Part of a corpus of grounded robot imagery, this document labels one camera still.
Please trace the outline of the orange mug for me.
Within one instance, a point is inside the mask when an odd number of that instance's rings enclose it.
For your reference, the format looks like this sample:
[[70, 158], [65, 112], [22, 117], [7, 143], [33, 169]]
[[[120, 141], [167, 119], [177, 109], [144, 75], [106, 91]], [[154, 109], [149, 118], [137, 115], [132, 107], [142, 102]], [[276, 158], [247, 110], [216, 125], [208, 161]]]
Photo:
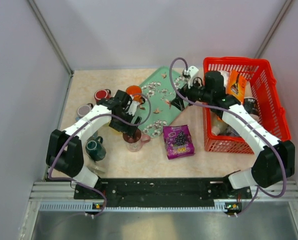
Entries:
[[132, 85], [129, 86], [126, 89], [126, 93], [129, 94], [134, 101], [140, 103], [140, 104], [144, 104], [145, 103], [145, 99], [142, 97], [142, 89], [140, 86], [138, 85]]

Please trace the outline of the pink floral mug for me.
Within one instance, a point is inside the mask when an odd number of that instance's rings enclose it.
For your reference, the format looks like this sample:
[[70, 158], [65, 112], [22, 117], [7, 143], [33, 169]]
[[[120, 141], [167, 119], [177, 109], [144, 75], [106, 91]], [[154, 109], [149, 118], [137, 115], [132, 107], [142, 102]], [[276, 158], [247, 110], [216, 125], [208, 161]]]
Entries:
[[125, 141], [126, 147], [131, 152], [138, 152], [142, 147], [151, 140], [151, 137], [141, 130], [137, 129], [134, 136], [131, 137], [124, 133], [123, 140]]

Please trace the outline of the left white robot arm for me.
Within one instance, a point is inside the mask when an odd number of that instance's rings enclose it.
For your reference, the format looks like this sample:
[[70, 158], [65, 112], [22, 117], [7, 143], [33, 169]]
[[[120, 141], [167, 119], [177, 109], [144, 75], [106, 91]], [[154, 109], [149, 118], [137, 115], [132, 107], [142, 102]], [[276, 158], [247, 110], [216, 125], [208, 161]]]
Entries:
[[49, 178], [57, 170], [71, 180], [85, 185], [85, 192], [91, 198], [102, 194], [99, 177], [84, 163], [83, 147], [87, 140], [101, 127], [109, 124], [112, 129], [134, 136], [141, 117], [135, 113], [142, 101], [118, 90], [111, 98], [102, 98], [92, 110], [64, 130], [54, 130], [49, 139], [46, 164], [50, 167]]

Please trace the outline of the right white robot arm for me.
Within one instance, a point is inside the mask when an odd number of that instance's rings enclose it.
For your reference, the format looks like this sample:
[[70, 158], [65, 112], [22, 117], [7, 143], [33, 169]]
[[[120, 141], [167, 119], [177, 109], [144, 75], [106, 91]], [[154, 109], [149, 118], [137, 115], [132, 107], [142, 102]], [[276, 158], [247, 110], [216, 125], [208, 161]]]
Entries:
[[224, 78], [219, 71], [207, 72], [202, 85], [195, 82], [197, 74], [197, 71], [188, 68], [183, 70], [181, 77], [186, 83], [175, 90], [177, 96], [171, 105], [181, 111], [184, 102], [209, 108], [242, 137], [256, 156], [252, 167], [228, 176], [229, 181], [222, 185], [223, 194], [233, 198], [241, 188], [268, 188], [292, 176], [295, 166], [294, 144], [272, 135], [247, 113], [236, 97], [227, 94]]

